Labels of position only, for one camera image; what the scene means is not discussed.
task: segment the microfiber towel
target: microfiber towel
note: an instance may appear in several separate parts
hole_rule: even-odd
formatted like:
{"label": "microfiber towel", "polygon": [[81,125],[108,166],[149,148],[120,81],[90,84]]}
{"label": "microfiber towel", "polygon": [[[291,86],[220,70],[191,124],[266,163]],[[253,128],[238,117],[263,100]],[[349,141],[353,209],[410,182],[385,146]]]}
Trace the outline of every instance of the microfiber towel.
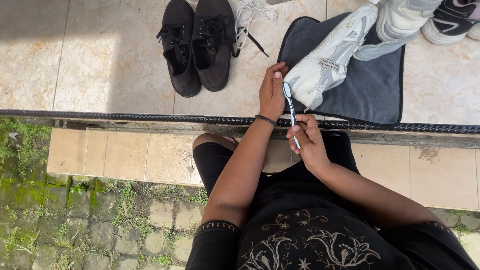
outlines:
{"label": "microfiber towel", "polygon": [[[339,15],[319,22],[310,17],[295,20],[282,43],[278,62],[286,62],[293,68],[303,57],[314,50],[328,34],[348,16]],[[375,26],[368,32],[365,50],[360,50],[350,59],[345,81],[323,93],[324,101],[315,110],[306,113],[337,117],[352,122],[380,127],[400,123],[403,107],[403,59],[408,41],[394,46],[382,44]],[[296,113],[306,107],[293,100]],[[285,114],[289,114],[288,104]]]}

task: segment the left hand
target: left hand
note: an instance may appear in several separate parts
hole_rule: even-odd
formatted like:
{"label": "left hand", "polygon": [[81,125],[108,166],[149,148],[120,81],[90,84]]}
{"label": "left hand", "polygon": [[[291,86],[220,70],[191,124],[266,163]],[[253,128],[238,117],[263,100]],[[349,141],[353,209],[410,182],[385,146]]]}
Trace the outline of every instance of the left hand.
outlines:
{"label": "left hand", "polygon": [[277,121],[285,109],[283,95],[283,76],[287,75],[285,62],[275,64],[267,69],[264,82],[260,87],[260,115]]}

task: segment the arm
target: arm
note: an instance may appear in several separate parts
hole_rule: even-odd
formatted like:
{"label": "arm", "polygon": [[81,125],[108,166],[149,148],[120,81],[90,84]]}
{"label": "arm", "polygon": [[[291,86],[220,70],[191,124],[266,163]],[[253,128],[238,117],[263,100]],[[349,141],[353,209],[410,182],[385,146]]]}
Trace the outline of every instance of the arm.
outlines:
{"label": "arm", "polygon": [[[288,67],[278,63],[267,69],[260,88],[260,115],[277,121],[285,107],[282,74]],[[274,126],[257,119],[222,171],[205,207],[202,223],[229,221],[242,228],[257,190],[265,152]]]}
{"label": "arm", "polygon": [[[371,218],[382,229],[404,225],[437,221],[443,224],[424,206],[404,197],[380,184],[358,175],[328,160],[322,135],[312,115],[297,115],[297,120],[306,122],[290,128],[287,137],[292,150],[302,154],[305,166],[333,192],[350,201]],[[300,142],[295,146],[292,135]]]}

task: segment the hand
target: hand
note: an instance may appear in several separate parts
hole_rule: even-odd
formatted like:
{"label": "hand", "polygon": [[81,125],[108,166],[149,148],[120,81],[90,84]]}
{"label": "hand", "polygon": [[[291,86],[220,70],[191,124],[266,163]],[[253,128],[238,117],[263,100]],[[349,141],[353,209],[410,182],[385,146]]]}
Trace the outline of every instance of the hand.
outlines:
{"label": "hand", "polygon": [[[332,163],[327,157],[324,140],[320,129],[318,129],[317,121],[311,114],[298,114],[298,124],[290,127],[287,132],[288,142],[292,151],[301,154],[305,167],[320,179],[319,174],[328,170]],[[293,136],[297,138],[300,149],[297,148]]]}
{"label": "hand", "polygon": [[260,115],[275,122],[285,109],[283,76],[287,75],[287,72],[288,67],[285,66],[285,62],[269,67],[260,87]]}

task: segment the beaded bracelet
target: beaded bracelet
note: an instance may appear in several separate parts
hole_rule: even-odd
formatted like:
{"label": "beaded bracelet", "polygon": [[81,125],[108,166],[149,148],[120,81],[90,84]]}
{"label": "beaded bracelet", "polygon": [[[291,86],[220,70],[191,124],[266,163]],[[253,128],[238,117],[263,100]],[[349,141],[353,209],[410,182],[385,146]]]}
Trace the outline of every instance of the beaded bracelet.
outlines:
{"label": "beaded bracelet", "polygon": [[275,121],[273,121],[273,120],[270,119],[270,118],[266,118],[266,117],[264,117],[264,116],[262,116],[262,115],[258,115],[258,114],[257,114],[257,115],[255,115],[255,118],[258,118],[258,119],[262,119],[262,120],[264,120],[264,121],[267,121],[267,122],[271,123],[271,124],[272,124],[273,126],[275,126],[275,127],[277,126],[277,124],[276,124]]}

